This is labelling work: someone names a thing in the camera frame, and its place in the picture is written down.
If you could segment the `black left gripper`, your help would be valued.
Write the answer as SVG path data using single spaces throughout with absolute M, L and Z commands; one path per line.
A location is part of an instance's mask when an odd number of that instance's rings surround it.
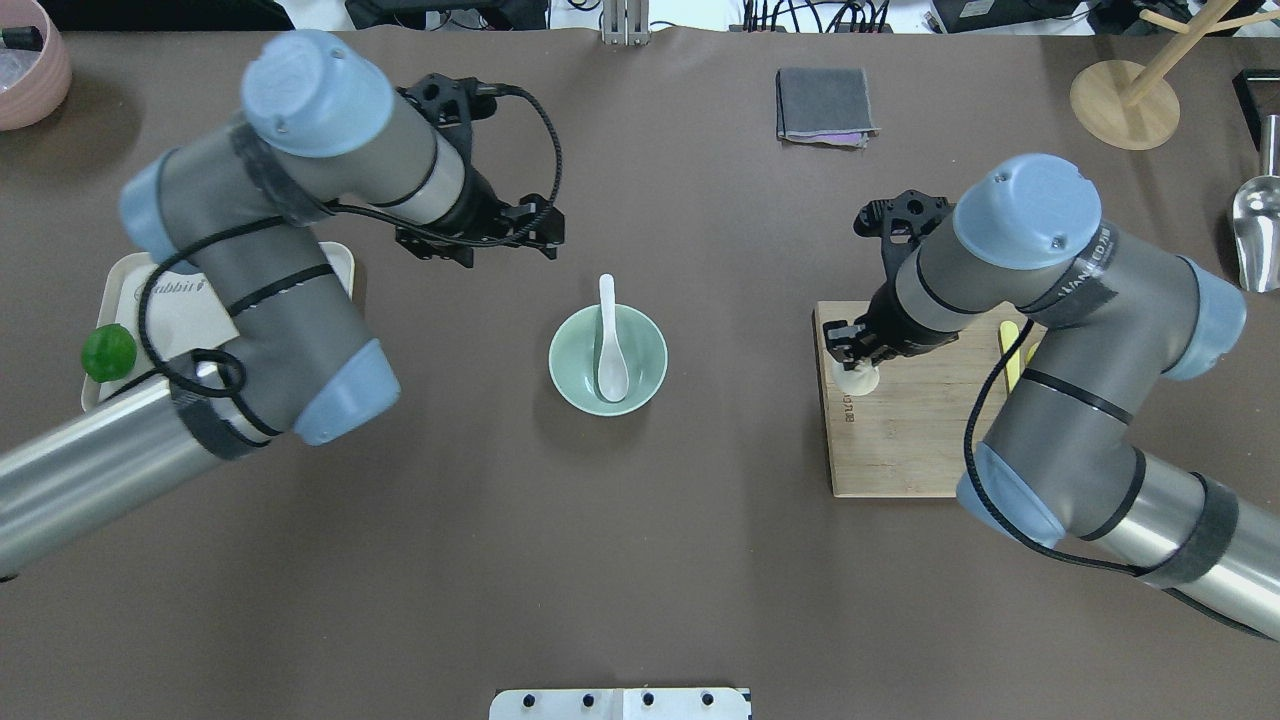
M 419 231 L 396 231 L 396 242 L 419 259 L 444 258 L 474 266 L 476 247 L 531 249 L 554 261 L 564 240 L 564 215 L 539 193 L 515 205 L 497 197 L 489 182 L 467 169 L 460 201 L 443 218 Z

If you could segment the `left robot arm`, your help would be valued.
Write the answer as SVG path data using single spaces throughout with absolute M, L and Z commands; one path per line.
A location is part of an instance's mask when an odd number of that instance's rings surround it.
M 122 191 L 140 251 L 113 268 L 101 316 L 138 355 L 86 380 L 82 416 L 4 455 L 3 578 L 278 436 L 325 445 L 398 400 L 355 264 L 319 222 L 369 218 L 465 266 L 490 247 L 554 258 L 554 199 L 502 201 L 471 160 L 472 123 L 503 97 L 532 101 L 440 74 L 397 88 L 317 29 L 271 38 L 233 118 Z

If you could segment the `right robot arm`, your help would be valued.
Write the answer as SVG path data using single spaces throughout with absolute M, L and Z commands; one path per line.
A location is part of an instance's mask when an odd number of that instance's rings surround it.
M 1210 372 L 1245 328 L 1243 292 L 1107 222 L 1073 163 L 1023 154 L 956 202 L 914 190 L 864 205 L 884 283 L 852 322 L 822 327 L 845 372 L 942 348 L 1002 304 L 1044 336 L 984 437 L 983 380 L 963 437 L 957 501 L 1060 562 L 1137 579 L 1247 635 L 1277 639 L 1277 518 L 1126 441 L 1157 380 Z

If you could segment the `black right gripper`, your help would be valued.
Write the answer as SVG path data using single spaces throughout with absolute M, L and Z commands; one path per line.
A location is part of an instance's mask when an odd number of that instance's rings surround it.
M 951 333 L 933 331 L 911 319 L 896 290 L 886 282 L 855 322 L 822 324 L 828 355 L 858 374 L 878 374 L 878 365 L 896 357 L 914 357 L 951 343 Z

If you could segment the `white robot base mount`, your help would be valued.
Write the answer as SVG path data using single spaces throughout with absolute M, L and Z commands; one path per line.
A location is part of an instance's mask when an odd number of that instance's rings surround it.
M 732 687 L 508 689 L 489 719 L 753 719 L 751 694 Z

